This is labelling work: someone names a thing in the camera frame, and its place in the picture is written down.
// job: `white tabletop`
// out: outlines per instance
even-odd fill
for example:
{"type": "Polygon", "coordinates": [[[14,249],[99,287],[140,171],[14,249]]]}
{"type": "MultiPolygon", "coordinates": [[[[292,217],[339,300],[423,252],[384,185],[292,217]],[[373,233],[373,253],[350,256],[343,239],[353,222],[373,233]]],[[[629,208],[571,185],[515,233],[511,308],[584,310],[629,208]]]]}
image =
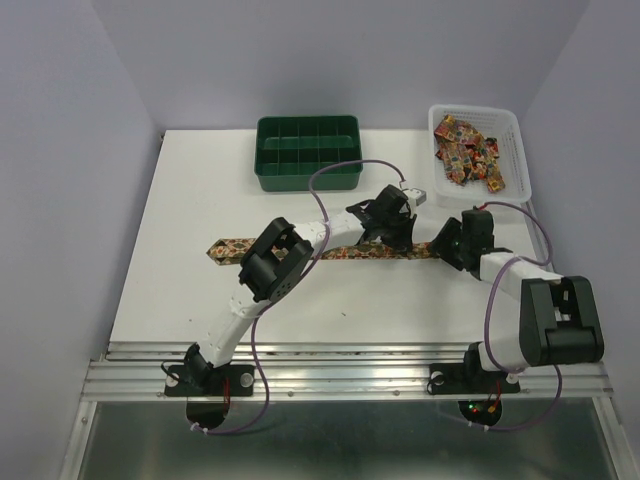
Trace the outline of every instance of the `white tabletop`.
{"type": "MultiPolygon", "coordinates": [[[[364,130],[364,158],[397,165],[427,191],[414,242],[428,241],[449,216],[433,201],[429,133],[364,130]]],[[[254,130],[169,131],[140,225],[112,342],[191,342],[206,334],[238,285],[240,267],[216,265],[219,238],[256,237],[276,217],[320,218],[308,193],[266,193],[253,173],[254,130]]],[[[323,193],[329,214],[375,197],[392,170],[365,165],[358,187],[323,193]]],[[[500,214],[496,245],[533,255],[524,219],[500,214]]],[[[441,260],[320,261],[261,320],[260,342],[471,342],[482,338],[489,285],[441,260]]],[[[499,293],[492,335],[517,328],[518,302],[499,293]]]]}

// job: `white basket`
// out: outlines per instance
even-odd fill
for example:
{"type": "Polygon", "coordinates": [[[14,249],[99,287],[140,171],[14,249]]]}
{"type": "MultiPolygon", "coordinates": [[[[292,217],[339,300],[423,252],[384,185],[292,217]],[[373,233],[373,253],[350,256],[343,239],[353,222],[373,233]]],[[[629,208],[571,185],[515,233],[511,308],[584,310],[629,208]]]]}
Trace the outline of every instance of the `white basket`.
{"type": "Polygon", "coordinates": [[[434,105],[429,109],[429,134],[434,156],[434,187],[438,197],[459,199],[471,203],[500,200],[509,203],[525,203],[531,198],[531,183],[527,159],[524,155],[522,136],[518,119],[508,110],[464,105],[434,105]],[[438,144],[433,138],[433,130],[445,115],[453,115],[456,120],[464,120],[473,125],[485,137],[498,140],[500,158],[498,165],[506,188],[497,193],[489,193],[483,181],[457,185],[444,173],[444,164],[435,154],[438,144]]]}

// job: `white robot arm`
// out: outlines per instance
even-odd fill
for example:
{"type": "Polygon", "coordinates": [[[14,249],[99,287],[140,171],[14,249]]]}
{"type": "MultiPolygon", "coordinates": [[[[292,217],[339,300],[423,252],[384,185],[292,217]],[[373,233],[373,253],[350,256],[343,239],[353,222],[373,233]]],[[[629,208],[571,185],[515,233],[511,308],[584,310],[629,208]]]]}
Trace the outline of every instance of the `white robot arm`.
{"type": "Polygon", "coordinates": [[[450,218],[429,251],[492,285],[510,263],[499,287],[520,302],[516,333],[492,340],[488,348],[485,323],[485,341],[471,344],[462,364],[432,365],[432,371],[443,372],[439,384],[432,385],[434,394],[488,393],[496,381],[505,379],[504,370],[593,363],[602,358],[604,341],[589,281],[548,272],[513,252],[495,248],[490,212],[474,208],[462,212],[462,221],[450,218]]]}
{"type": "MultiPolygon", "coordinates": [[[[331,217],[324,250],[379,239],[400,252],[407,251],[413,245],[415,210],[425,200],[422,190],[400,190],[389,185],[375,200],[360,202],[331,217]]],[[[283,218],[265,229],[241,261],[240,285],[228,309],[221,313],[224,318],[216,321],[214,329],[192,345],[185,356],[185,364],[195,370],[194,378],[207,377],[203,369],[215,370],[231,361],[253,321],[287,295],[300,280],[308,261],[322,254],[326,234],[324,222],[292,225],[283,218]],[[276,258],[274,247],[286,250],[286,256],[276,258]]]]}

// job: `green tray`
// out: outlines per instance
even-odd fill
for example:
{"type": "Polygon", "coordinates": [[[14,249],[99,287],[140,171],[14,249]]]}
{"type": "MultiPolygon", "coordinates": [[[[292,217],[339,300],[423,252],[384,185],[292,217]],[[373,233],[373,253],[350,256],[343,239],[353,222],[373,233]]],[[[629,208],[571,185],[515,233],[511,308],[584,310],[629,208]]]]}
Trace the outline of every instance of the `green tray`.
{"type": "MultiPolygon", "coordinates": [[[[335,117],[264,117],[258,122],[255,173],[267,192],[308,190],[320,168],[361,160],[358,119],[335,117]]],[[[362,165],[340,167],[320,175],[316,190],[356,188],[362,165]]]]}

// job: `white wall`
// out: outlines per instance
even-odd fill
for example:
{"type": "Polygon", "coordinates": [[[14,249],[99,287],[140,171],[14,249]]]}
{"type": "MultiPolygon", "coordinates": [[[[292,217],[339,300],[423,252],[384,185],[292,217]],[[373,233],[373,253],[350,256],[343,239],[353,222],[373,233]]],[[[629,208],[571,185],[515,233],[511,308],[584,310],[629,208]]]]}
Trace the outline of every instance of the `white wall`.
{"type": "Polygon", "coordinates": [[[349,112],[424,127],[434,103],[524,114],[587,0],[93,0],[163,127],[349,112]]]}
{"type": "Polygon", "coordinates": [[[556,267],[588,277],[616,403],[638,455],[640,2],[593,0],[522,122],[556,267]]]}
{"type": "Polygon", "coordinates": [[[0,65],[0,476],[42,480],[107,341],[157,133],[88,2],[3,2],[0,65]]]}

